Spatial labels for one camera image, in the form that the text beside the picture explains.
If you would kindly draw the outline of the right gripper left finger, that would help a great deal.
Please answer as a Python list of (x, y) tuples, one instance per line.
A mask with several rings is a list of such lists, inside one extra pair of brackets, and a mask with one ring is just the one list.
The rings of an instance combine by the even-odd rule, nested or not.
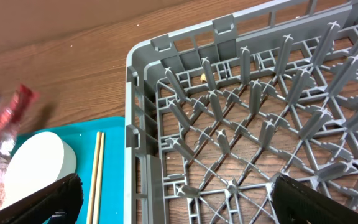
[(82, 181), (72, 173), (0, 210), (0, 224), (75, 223), (83, 202)]

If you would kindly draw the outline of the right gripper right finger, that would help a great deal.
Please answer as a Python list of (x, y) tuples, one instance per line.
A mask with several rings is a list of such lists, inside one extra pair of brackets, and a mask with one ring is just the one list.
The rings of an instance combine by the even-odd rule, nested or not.
[(276, 178), (273, 209), (280, 224), (358, 223), (358, 213), (287, 175)]

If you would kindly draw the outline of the white bowl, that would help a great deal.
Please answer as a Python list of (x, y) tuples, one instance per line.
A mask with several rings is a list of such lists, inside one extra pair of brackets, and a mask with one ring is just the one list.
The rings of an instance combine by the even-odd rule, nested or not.
[(6, 208), (57, 180), (74, 173), (76, 155), (53, 132), (35, 134), (13, 155), (4, 176)]

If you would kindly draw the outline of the red snack wrapper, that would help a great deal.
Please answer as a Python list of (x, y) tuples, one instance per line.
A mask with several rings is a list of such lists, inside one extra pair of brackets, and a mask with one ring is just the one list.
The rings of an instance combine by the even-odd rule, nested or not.
[(24, 113), (37, 99), (38, 94), (20, 85), (10, 102), (0, 110), (0, 156), (9, 156), (13, 150)]

